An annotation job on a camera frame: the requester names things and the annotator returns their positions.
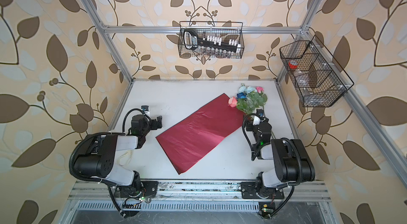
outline ventilation grille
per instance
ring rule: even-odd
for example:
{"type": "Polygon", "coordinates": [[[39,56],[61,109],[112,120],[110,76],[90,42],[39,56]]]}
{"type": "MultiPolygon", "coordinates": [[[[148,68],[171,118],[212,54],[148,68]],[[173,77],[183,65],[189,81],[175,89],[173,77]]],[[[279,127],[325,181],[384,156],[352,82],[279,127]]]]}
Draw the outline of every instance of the ventilation grille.
{"type": "MultiPolygon", "coordinates": [[[[90,211],[116,211],[112,202],[107,200],[82,200],[78,210],[90,211]]],[[[143,202],[127,210],[145,211],[201,211],[201,212],[258,212],[257,202],[190,202],[190,201],[165,201],[143,202]]]]}

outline red foil sheet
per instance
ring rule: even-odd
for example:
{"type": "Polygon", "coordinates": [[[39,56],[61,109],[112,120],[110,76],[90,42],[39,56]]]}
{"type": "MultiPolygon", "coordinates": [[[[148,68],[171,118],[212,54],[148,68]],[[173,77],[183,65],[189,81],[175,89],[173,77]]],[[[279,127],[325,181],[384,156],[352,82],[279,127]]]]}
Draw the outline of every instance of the red foil sheet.
{"type": "Polygon", "coordinates": [[[242,126],[244,113],[228,106],[222,94],[156,137],[178,174],[182,174],[242,126]]]}

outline white table surface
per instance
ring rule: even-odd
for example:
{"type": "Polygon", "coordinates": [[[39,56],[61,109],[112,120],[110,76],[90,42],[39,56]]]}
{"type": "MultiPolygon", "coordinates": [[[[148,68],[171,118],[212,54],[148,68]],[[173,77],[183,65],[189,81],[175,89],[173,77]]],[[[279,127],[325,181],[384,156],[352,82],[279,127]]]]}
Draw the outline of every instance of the white table surface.
{"type": "MultiPolygon", "coordinates": [[[[150,116],[155,119],[162,115],[163,127],[152,130],[146,136],[141,149],[133,150],[131,159],[127,154],[120,160],[127,169],[140,173],[143,179],[255,179],[261,171],[274,167],[273,160],[251,161],[250,148],[239,128],[227,136],[218,146],[204,156],[188,171],[178,174],[155,137],[190,114],[226,93],[229,97],[237,94],[237,89],[246,86],[261,86],[267,94],[266,117],[277,138],[293,138],[287,116],[274,81],[136,81],[115,127],[121,132],[124,116],[128,110],[148,105],[150,116]]],[[[132,112],[126,120],[125,130],[130,127],[132,112]]],[[[254,143],[251,132],[248,137],[254,143]]],[[[116,152],[116,159],[126,151],[116,152]]]]}

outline black wire basket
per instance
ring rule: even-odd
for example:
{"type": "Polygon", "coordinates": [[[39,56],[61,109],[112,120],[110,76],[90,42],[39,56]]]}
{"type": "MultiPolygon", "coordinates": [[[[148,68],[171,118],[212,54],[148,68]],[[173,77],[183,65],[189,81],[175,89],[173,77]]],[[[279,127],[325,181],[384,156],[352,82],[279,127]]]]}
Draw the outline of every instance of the black wire basket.
{"type": "Polygon", "coordinates": [[[204,56],[241,59],[245,45],[241,22],[181,21],[178,50],[181,58],[204,56]]]}
{"type": "Polygon", "coordinates": [[[298,40],[280,48],[281,60],[304,107],[330,107],[354,85],[329,50],[333,60],[323,57],[320,43],[314,37],[311,41],[298,40]],[[341,79],[333,67],[349,81],[341,79]]]}

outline blue flower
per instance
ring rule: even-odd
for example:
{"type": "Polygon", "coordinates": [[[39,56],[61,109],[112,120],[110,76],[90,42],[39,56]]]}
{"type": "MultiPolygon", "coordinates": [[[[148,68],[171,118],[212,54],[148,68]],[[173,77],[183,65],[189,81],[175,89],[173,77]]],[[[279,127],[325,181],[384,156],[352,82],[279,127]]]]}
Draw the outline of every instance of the blue flower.
{"type": "Polygon", "coordinates": [[[246,98],[246,94],[244,94],[244,93],[238,93],[238,94],[237,94],[237,98],[238,98],[238,99],[245,99],[245,98],[246,98]]]}
{"type": "Polygon", "coordinates": [[[246,93],[251,93],[252,91],[257,91],[256,88],[254,88],[253,86],[249,86],[246,88],[245,92],[246,93]]]}
{"type": "Polygon", "coordinates": [[[246,86],[242,85],[238,90],[237,93],[242,93],[246,90],[246,86]]]}

